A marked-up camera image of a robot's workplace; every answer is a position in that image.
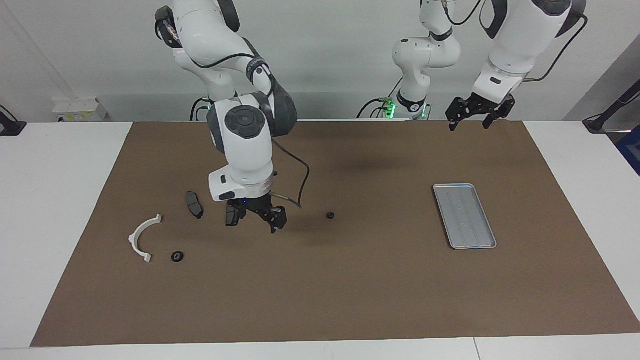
brown work surface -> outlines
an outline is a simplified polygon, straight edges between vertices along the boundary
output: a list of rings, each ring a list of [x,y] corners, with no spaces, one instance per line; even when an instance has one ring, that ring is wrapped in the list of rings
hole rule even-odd
[[[225,228],[206,124],[133,125],[32,346],[640,332],[523,124],[302,123],[281,144],[312,175],[271,235],[254,214]],[[297,195],[305,169],[274,162],[275,190]],[[496,249],[449,247],[432,186],[460,182]],[[157,213],[146,263],[127,238]]]

black joint cap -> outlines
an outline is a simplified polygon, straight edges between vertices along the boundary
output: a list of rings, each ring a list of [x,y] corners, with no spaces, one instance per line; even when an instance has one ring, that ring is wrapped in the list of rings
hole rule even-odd
[[[182,251],[176,251],[173,254],[171,254],[171,260],[174,263],[179,263],[182,261],[182,259],[184,259],[184,253]]]

black cable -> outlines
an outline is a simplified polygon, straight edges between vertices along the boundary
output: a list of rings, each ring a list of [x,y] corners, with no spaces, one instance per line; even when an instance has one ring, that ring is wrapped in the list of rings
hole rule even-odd
[[[625,106],[629,105],[630,103],[632,103],[632,102],[636,101],[636,99],[637,99],[638,97],[640,97],[640,94],[637,94],[635,98],[633,98],[633,99],[631,99],[631,100],[629,100],[629,101],[627,101],[627,102],[623,102],[623,103],[622,103],[622,107],[624,108]]]
[[[278,199],[282,199],[282,200],[286,200],[289,201],[291,204],[294,204],[297,208],[301,209],[302,205],[300,205],[300,203],[296,202],[294,199],[284,196],[284,195],[280,195],[279,193],[275,193],[275,192],[270,192],[272,197],[276,197]]]
[[[371,115],[369,115],[369,118],[370,118],[370,119],[373,119],[373,113],[374,113],[374,112],[376,112],[376,111],[378,112],[378,114],[376,115],[376,119],[377,119],[377,118],[379,118],[379,117],[380,117],[380,112],[381,112],[382,110],[384,110],[384,109],[385,109],[385,108],[384,108],[383,106],[380,106],[379,108],[375,108],[375,109],[373,109],[373,111],[371,112]]]
[[[11,116],[16,122],[19,122],[18,118],[15,117],[15,115],[12,114],[7,108],[5,108],[4,106],[0,105],[0,109],[4,110],[5,113],[9,114],[9,116]]]
[[[446,2],[442,3],[442,7],[444,7],[444,13],[447,15],[447,19],[449,19],[449,22],[452,25],[460,26],[460,25],[464,25],[467,21],[469,21],[469,19],[471,19],[471,16],[473,16],[473,14],[476,12],[476,10],[478,10],[478,6],[480,6],[480,3],[482,3],[482,1],[483,0],[478,0],[478,2],[476,3],[476,6],[474,7],[474,9],[471,10],[471,13],[469,14],[469,16],[467,16],[467,18],[463,22],[455,22],[455,21],[453,21],[453,19],[449,15],[449,7],[446,5],[447,4]]]
[[[400,80],[398,80],[398,82],[396,83],[396,85],[394,86],[394,89],[391,90],[391,92],[389,93],[389,96],[387,97],[391,97],[391,95],[394,94],[394,92],[396,91],[396,89],[398,88],[398,86],[400,85],[400,83],[402,82],[402,79],[404,79],[404,76],[400,77]],[[378,111],[378,114],[376,115],[376,118],[380,117],[380,112],[382,112],[382,110]]]
[[[360,112],[358,113],[358,116],[356,116],[356,119],[359,119],[360,116],[362,115],[362,113],[364,112],[364,110],[366,108],[368,108],[369,105],[373,104],[376,101],[381,102],[380,99],[373,99],[373,100],[370,100],[369,102],[367,102],[366,104],[364,104],[364,106],[362,106],[362,109],[360,109]]]
[[[206,97],[201,97],[198,100],[196,100],[196,102],[194,102],[193,106],[191,107],[191,117],[189,118],[189,121],[193,121],[193,116],[196,113],[196,108],[198,107],[198,104],[200,104],[201,102],[208,102],[209,104],[213,104],[213,101],[209,100]]]
[[[542,76],[542,78],[529,78],[529,79],[524,79],[524,83],[537,83],[539,81],[543,81],[544,79],[547,78],[547,76],[549,76],[549,74],[551,73],[551,70],[554,69],[554,67],[556,66],[556,64],[558,63],[558,61],[560,60],[560,58],[562,57],[562,55],[564,54],[564,52],[567,50],[567,48],[569,48],[569,45],[571,45],[571,43],[575,40],[575,38],[578,37],[578,35],[580,35],[580,33],[582,33],[582,30],[584,30],[584,28],[587,27],[587,24],[589,23],[589,18],[584,15],[581,14],[580,17],[582,19],[584,19],[584,23],[582,23],[582,26],[580,27],[580,29],[573,34],[573,36],[571,37],[571,39],[569,39],[569,41],[566,43],[566,45],[564,45],[562,51],[560,51],[560,53],[558,54],[556,60],[553,62],[553,64],[551,64],[551,67],[547,70],[547,73],[544,74],[544,76]]]
[[[196,121],[198,120],[198,113],[200,113],[200,110],[209,110],[209,108],[207,106],[201,106],[196,110]]]
[[[191,107],[191,116],[189,118],[189,121],[193,121],[193,115],[195,115],[196,108],[198,107],[198,104],[200,104],[201,101],[202,101],[202,98],[199,98],[198,100],[196,100],[196,102],[193,103],[193,106]]]
[[[282,152],[289,155],[294,160],[301,163],[307,168],[307,175],[305,176],[305,179],[304,181],[302,181],[302,185],[300,186],[300,193],[298,193],[298,203],[296,204],[299,208],[302,208],[302,192],[305,190],[305,185],[307,184],[307,180],[309,179],[309,174],[311,174],[311,168],[307,163],[304,162],[304,160],[300,159],[294,154],[291,154],[287,149],[283,148],[282,145],[280,145],[275,139],[272,138],[271,141],[273,141],[273,143],[276,145],[276,147],[278,147],[278,149],[280,149]]]
[[[483,29],[485,30],[489,30],[489,28],[487,28],[483,23],[482,23],[482,13],[484,12],[484,6],[486,5],[486,0],[484,0],[484,2],[482,3],[482,7],[480,8],[480,26],[482,26]]]
[[[640,97],[640,94],[637,94],[636,97],[634,97],[633,99],[622,103],[622,106],[620,107],[620,109],[622,109],[625,106],[629,105],[630,103],[636,101],[639,97]],[[587,120],[591,120],[591,119],[594,119],[594,118],[597,118],[597,117],[601,117],[602,115],[604,115],[604,113],[600,113],[598,115],[593,115],[592,117],[588,117],[588,118],[584,119],[583,121],[587,121]]]
[[[212,67],[218,66],[220,64],[222,64],[223,62],[227,61],[227,60],[231,60],[234,58],[251,58],[251,59],[255,59],[254,55],[249,55],[249,54],[233,54],[233,55],[229,55],[226,58],[220,60],[220,61],[216,61],[211,65],[201,65],[199,63],[197,63],[195,60],[192,60],[194,64],[196,64],[197,67],[201,68],[201,69],[211,69]]]

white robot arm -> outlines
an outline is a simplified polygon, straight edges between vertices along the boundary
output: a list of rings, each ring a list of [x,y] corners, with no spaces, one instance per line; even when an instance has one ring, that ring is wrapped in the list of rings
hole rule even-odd
[[[473,115],[488,114],[483,126],[509,115],[518,88],[553,39],[580,19],[586,0],[491,0],[493,24],[485,28],[494,38],[493,48],[471,96],[455,98],[446,111],[451,131]]]
[[[282,229],[285,208],[271,204],[271,137],[288,134],[298,114],[289,94],[247,39],[236,34],[239,20],[232,0],[174,0],[156,13],[156,31],[173,48],[176,62],[207,87],[207,122],[214,146],[228,165],[209,176],[215,201],[227,201],[227,226],[247,210]],[[246,74],[256,92],[237,96],[230,70]]]
[[[456,1],[449,1],[451,15]],[[441,0],[421,1],[420,22],[429,30],[429,37],[402,39],[396,43],[393,52],[394,63],[403,71],[396,100],[411,117],[422,113],[431,85],[427,70],[452,67],[460,59],[460,44],[453,36],[453,27]]]

metal tray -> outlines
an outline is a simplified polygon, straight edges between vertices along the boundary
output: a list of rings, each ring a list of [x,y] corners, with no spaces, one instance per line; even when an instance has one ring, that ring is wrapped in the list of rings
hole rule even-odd
[[[472,184],[436,184],[438,201],[449,243],[454,249],[492,249],[497,243],[476,188]]]

